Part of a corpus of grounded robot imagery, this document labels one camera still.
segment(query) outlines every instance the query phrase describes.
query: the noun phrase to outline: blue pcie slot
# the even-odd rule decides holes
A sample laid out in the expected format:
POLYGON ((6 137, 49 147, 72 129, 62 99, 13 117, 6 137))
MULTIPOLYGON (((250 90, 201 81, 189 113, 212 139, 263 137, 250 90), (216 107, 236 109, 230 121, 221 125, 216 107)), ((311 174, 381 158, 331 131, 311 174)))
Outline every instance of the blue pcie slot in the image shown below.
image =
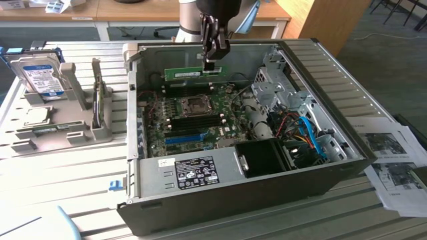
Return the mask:
POLYGON ((178 137, 170 137, 164 140, 165 144, 181 144, 188 142, 201 142, 204 136, 201 134, 190 135, 190 136, 178 136, 178 137))

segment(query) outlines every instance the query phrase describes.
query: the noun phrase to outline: yellow cable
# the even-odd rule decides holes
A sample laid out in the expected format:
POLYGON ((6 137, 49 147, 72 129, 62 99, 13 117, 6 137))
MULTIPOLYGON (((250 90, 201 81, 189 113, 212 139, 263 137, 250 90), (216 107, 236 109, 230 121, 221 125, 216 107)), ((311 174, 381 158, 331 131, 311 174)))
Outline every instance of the yellow cable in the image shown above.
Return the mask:
POLYGON ((299 138, 299 139, 303 140, 307 144, 309 144, 301 136, 293 135, 292 137, 293 137, 293 138, 299 138))

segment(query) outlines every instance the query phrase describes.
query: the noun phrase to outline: cpu socket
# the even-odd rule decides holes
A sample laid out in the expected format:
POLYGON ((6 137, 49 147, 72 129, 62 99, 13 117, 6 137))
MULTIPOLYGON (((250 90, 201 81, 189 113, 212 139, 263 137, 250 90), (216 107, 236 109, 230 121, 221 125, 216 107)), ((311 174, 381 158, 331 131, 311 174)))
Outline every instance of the cpu socket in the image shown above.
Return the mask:
POLYGON ((184 117, 209 115, 213 111, 210 98, 206 95, 186 97, 181 100, 181 109, 184 117))

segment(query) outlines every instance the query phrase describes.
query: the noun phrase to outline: motherboard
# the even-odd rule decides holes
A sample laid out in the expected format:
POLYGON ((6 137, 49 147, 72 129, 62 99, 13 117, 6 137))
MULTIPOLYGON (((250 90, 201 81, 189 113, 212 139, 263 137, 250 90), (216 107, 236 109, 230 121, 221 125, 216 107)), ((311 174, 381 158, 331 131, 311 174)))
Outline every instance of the motherboard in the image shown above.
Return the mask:
POLYGON ((224 148, 249 140, 244 109, 232 106, 236 94, 232 83, 141 91, 148 157, 224 148))

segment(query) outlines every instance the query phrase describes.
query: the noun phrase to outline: blue hard drive label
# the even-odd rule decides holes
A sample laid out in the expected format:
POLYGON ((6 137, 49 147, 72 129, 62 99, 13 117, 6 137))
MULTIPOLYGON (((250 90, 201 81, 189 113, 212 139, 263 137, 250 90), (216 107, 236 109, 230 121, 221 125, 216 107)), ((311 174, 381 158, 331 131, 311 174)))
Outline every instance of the blue hard drive label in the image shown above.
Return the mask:
POLYGON ((25 71, 52 69, 50 65, 24 66, 25 71))
POLYGON ((53 76, 54 71, 50 65, 24 66, 22 70, 32 87, 41 96, 54 98, 64 94, 61 82, 53 76))

